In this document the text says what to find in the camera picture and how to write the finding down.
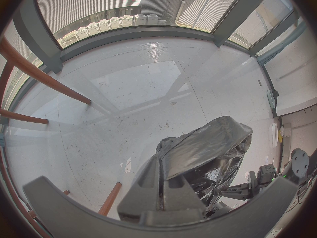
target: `air conditioner unit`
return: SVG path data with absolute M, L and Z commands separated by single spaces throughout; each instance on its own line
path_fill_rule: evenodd
M 66 44 L 66 46 L 69 46 L 70 44 L 73 44 L 77 41 L 79 41 L 78 37 L 77 37 L 77 31 L 71 31 L 70 33 L 64 35 L 64 37 L 62 38 L 62 41 Z
M 145 25 L 145 22 L 146 22 L 146 16 L 145 15 L 137 14 L 134 17 L 135 17 L 135 25 L 136 26 Z
M 59 38 L 57 42 L 61 45 L 62 48 L 66 47 L 65 43 L 61 40 L 61 38 Z
M 88 31 L 89 31 L 90 35 L 97 34 L 98 33 L 97 24 L 95 22 L 90 23 L 88 25 Z
M 158 21 L 158 24 L 159 24 L 159 25 L 166 25 L 166 23 L 167 23 L 166 20 L 161 20 L 161 19 L 160 19 L 160 20 Z
M 147 15 L 147 24 L 148 25 L 157 25 L 158 20 L 159 20 L 159 18 L 158 18 L 158 16 L 156 16 L 156 14 L 151 13 L 151 14 Z
M 111 23 L 111 29 L 116 29 L 120 27 L 118 17 L 112 17 L 110 19 L 110 23 Z
M 83 26 L 81 26 L 80 28 L 78 28 L 78 30 L 77 30 L 77 35 L 78 35 L 78 38 L 79 38 L 80 40 L 87 38 L 87 37 L 88 37 L 88 33 L 87 33 L 86 28 L 83 27 Z
M 133 17 L 131 15 L 124 15 L 121 17 L 122 26 L 133 26 Z
M 101 19 L 101 21 L 99 22 L 99 27 L 101 32 L 108 31 L 109 30 L 108 20 Z

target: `floor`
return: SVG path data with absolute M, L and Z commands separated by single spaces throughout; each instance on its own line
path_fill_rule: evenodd
M 118 219 L 117 204 L 161 139 L 224 115 L 253 129 L 232 185 L 246 182 L 247 171 L 278 165 L 268 82 L 256 59 L 236 49 L 196 39 L 140 38 L 85 52 L 50 76 L 92 104 L 40 83 L 19 103 L 15 112 L 49 120 L 48 125 L 10 120 L 5 131 L 10 172 L 24 199 L 22 186 L 46 176 L 98 211 L 119 181 L 122 188 L 108 215 Z M 236 208 L 236 200 L 221 200 Z

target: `crumpled plastic bag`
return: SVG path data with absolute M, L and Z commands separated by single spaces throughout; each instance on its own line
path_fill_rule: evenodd
M 180 137 L 163 139 L 157 149 L 163 179 L 184 175 L 207 210 L 239 170 L 251 144 L 252 129 L 232 117 L 216 118 Z

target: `gray pillar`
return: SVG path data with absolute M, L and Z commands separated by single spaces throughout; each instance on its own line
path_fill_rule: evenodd
M 30 50 L 53 72 L 62 70 L 61 50 L 37 10 L 37 1 L 25 0 L 13 17 L 14 25 Z
M 263 0 L 235 0 L 212 30 L 215 44 L 220 47 L 247 19 Z

